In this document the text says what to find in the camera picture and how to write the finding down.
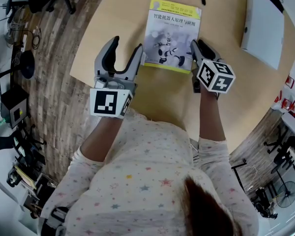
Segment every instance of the power cord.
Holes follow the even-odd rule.
[[[10,29],[11,31],[26,31],[26,32],[30,32],[32,34],[32,39],[31,39],[31,46],[34,50],[38,49],[39,43],[40,43],[40,39],[41,39],[41,29],[39,28],[38,34],[34,34],[33,32],[31,32],[28,29]]]

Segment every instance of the book cover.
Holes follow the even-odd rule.
[[[198,39],[200,21],[197,7],[152,0],[143,44],[145,65],[190,73],[190,43]]]

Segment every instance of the brown hair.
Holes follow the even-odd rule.
[[[239,224],[233,223],[216,200],[190,176],[185,179],[184,187],[182,206],[189,236],[242,235]]]

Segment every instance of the book title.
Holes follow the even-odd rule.
[[[180,23],[188,26],[196,26],[196,23],[191,20],[186,20],[182,18],[176,18],[173,16],[166,16],[166,15],[161,15],[161,14],[154,14],[155,19],[161,19],[161,20],[166,20],[174,23]]]

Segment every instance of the wood plank floor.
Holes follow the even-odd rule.
[[[36,13],[30,26],[41,28],[42,38],[35,56],[35,75],[25,80],[15,73],[15,81],[29,93],[29,106],[36,136],[47,141],[43,148],[46,174],[59,182],[67,171],[73,152],[90,133],[96,119],[89,115],[89,86],[69,75],[72,62],[83,34],[101,0],[74,0],[76,12],[70,15],[63,0],[58,0],[52,13]],[[282,125],[281,114],[269,110],[247,139],[231,154],[231,164],[255,166],[238,169],[245,190],[253,196],[256,188],[276,176],[275,153],[269,155],[263,142],[276,140],[277,125]]]

